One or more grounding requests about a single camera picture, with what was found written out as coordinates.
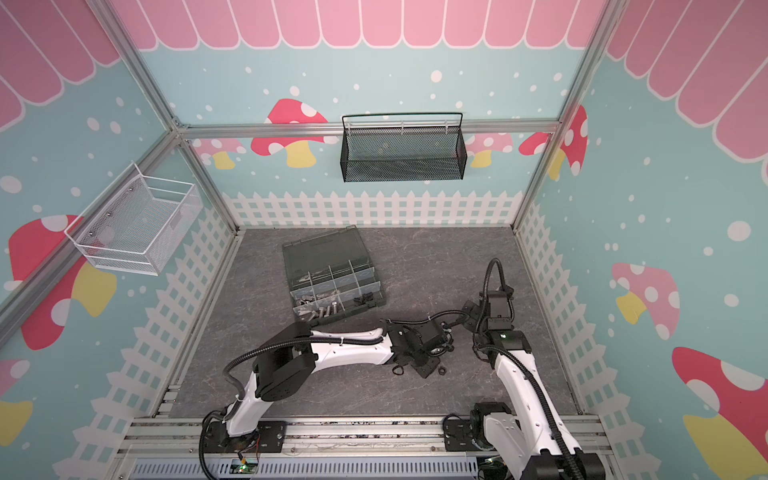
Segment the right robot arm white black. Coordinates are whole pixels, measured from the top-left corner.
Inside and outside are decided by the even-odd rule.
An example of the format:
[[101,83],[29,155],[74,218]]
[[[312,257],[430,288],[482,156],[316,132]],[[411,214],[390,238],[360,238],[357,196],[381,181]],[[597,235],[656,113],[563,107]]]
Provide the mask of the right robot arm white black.
[[485,357],[512,402],[475,408],[475,438],[494,449],[513,479],[604,479],[600,457],[588,453],[565,426],[544,388],[532,347],[513,325],[512,294],[482,293],[466,304],[473,349]]

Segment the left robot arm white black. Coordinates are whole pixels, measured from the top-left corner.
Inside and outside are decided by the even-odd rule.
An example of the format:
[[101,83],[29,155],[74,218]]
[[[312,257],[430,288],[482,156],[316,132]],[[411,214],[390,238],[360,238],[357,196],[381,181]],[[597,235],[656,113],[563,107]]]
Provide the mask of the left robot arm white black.
[[222,375],[235,388],[235,400],[204,417],[198,452],[243,452],[255,446],[270,406],[296,394],[314,373],[390,365],[396,375],[411,367],[427,378],[440,368],[440,357],[453,350],[450,329],[433,320],[386,321],[373,330],[341,333],[294,323],[225,365]]

